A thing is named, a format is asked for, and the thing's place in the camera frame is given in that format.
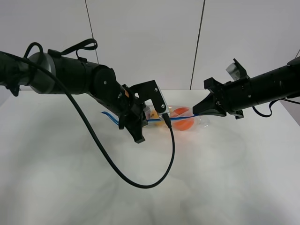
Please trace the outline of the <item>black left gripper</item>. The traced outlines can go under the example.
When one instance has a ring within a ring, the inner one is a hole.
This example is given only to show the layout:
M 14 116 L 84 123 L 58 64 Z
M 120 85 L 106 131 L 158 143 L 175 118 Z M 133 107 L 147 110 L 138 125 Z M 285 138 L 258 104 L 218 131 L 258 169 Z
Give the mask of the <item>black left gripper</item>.
M 135 93 L 127 86 L 110 84 L 113 113 L 119 118 L 119 129 L 126 128 L 135 143 L 145 141 L 143 127 L 148 123 L 143 112 L 144 103 L 140 103 Z

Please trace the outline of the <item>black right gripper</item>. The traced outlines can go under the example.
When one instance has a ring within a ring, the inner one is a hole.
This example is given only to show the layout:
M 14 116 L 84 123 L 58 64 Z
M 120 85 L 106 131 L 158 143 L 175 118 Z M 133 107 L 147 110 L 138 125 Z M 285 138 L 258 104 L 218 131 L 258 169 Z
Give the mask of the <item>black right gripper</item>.
M 237 120 L 244 117 L 243 109 L 249 105 L 248 95 L 251 94 L 250 80 L 241 79 L 222 84 L 214 78 L 204 81 L 205 89 L 210 94 L 192 108 L 197 116 L 233 115 Z

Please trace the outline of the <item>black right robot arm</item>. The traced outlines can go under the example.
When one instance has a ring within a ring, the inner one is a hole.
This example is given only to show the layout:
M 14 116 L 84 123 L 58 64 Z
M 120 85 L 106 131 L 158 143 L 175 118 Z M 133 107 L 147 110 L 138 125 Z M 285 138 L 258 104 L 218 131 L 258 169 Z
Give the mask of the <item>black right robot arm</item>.
M 278 100 L 300 95 L 299 57 L 283 67 L 252 78 L 237 60 L 234 60 L 226 71 L 232 81 L 222 84 L 212 77 L 204 81 L 204 88 L 210 93 L 193 106 L 194 115 L 225 117 L 230 114 L 236 119 L 241 119 L 244 117 L 244 109 L 264 103 L 273 105 Z

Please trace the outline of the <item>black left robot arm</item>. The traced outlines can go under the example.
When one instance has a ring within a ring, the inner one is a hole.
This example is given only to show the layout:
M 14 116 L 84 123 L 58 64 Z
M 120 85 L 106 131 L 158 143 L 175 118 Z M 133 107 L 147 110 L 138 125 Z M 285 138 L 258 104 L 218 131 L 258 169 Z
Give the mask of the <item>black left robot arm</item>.
M 136 143 L 145 139 L 142 134 L 142 107 L 134 103 L 128 88 L 116 80 L 113 69 L 92 62 L 68 57 L 53 57 L 47 53 L 35 53 L 28 59 L 0 54 L 0 84 L 17 97 L 21 85 L 30 86 L 38 94 L 64 94 L 64 90 L 51 77 L 28 61 L 36 63 L 52 73 L 71 95 L 88 94 L 114 113 Z

